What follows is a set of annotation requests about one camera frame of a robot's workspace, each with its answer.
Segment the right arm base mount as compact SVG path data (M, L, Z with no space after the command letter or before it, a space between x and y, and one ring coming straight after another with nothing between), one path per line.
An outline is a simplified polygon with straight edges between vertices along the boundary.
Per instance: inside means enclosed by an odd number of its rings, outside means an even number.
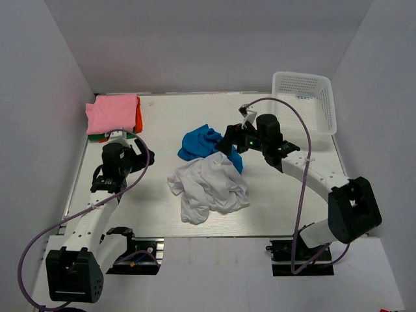
M272 274L274 277L297 277L297 276L333 276L334 269L330 248L326 249L314 261L307 262L322 248L308 248L302 239L297 240L294 269L298 270L304 263L307 266L298 274L291 271L292 239L271 240L265 247L272 261Z

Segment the white t-shirt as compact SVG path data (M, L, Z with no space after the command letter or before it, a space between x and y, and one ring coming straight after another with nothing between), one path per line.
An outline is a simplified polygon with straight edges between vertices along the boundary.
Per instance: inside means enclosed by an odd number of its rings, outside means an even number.
M248 185L221 152L197 158L167 177L172 194L181 196L181 221L204 223L211 211L226 215L250 205Z

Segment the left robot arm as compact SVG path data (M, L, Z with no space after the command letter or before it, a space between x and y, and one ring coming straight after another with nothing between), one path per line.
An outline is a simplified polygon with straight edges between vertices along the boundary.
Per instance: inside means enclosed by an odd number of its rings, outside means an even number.
M133 145L111 142L103 146L101 160L93 173L89 211L45 260L49 297L55 302L97 302L108 270L137 253L131 228L106 227L127 190L127 176L151 166L154 153L139 139Z

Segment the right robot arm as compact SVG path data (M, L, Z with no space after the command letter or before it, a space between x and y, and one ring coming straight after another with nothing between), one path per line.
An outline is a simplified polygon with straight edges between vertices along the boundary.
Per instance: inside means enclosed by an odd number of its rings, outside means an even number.
M295 144L284 140L280 123L273 114L262 114L256 124L249 120L229 125L218 151L229 155L260 151L267 164L279 172L304 183L328 204L328 217L300 230L300 239L293 243L294 253L309 259L317 247L339 241L351 243L378 227L382 216L369 180L336 174L314 161Z

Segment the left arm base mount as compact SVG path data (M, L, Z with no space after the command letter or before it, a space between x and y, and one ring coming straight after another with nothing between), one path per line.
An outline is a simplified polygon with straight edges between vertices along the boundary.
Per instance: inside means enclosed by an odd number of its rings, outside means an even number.
M156 276L163 261L163 238L132 238L117 262L108 271L109 275Z

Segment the blue t-shirt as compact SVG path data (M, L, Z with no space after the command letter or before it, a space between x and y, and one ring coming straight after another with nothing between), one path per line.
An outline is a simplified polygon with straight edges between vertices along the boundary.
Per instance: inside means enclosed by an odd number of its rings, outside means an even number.
M218 151L215 146L222 139L219 132L205 124L183 137L177 156L184 161L206 158Z

